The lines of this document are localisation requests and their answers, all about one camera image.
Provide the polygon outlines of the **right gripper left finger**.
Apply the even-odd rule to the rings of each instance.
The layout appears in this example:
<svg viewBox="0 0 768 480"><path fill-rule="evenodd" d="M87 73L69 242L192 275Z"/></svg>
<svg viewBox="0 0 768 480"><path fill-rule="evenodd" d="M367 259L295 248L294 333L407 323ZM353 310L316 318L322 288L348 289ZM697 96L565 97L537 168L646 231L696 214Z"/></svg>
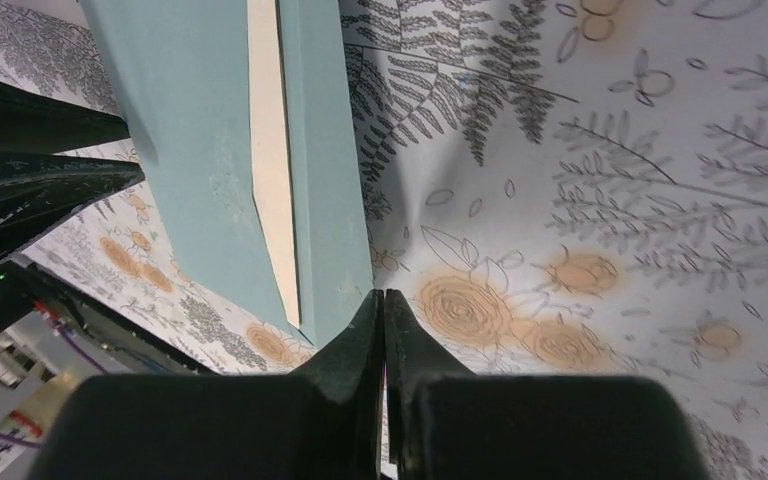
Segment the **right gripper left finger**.
<svg viewBox="0 0 768 480"><path fill-rule="evenodd" d="M287 373L117 374L69 397L33 479L377 479L384 294Z"/></svg>

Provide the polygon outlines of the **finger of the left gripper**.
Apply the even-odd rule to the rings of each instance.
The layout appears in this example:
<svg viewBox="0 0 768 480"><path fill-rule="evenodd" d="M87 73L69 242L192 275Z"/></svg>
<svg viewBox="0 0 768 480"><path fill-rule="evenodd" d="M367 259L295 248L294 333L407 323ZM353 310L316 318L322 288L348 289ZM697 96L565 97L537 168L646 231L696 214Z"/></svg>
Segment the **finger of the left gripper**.
<svg viewBox="0 0 768 480"><path fill-rule="evenodd" d="M0 152L0 264L81 210L144 179L133 162Z"/></svg>
<svg viewBox="0 0 768 480"><path fill-rule="evenodd" d="M56 154L129 137L116 115L0 82L0 152Z"/></svg>

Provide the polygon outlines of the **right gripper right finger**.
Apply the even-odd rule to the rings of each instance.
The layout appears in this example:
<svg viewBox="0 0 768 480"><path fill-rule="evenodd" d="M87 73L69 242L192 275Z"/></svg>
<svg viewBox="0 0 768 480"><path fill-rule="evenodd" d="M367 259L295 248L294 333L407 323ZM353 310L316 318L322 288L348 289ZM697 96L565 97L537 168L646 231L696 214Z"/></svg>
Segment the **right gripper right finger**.
<svg viewBox="0 0 768 480"><path fill-rule="evenodd" d="M704 479L682 410L624 375L478 375L383 296L389 456L402 479Z"/></svg>

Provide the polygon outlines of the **grey-blue envelope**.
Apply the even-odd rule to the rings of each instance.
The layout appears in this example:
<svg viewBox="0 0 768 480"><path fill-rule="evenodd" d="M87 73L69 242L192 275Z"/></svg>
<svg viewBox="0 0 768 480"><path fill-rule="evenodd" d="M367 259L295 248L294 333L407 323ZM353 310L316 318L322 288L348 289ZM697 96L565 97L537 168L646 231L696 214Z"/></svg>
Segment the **grey-blue envelope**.
<svg viewBox="0 0 768 480"><path fill-rule="evenodd" d="M176 259L197 283L322 346L372 287L339 5L276 1L300 325L254 203L247 3L85 1L82 10Z"/></svg>

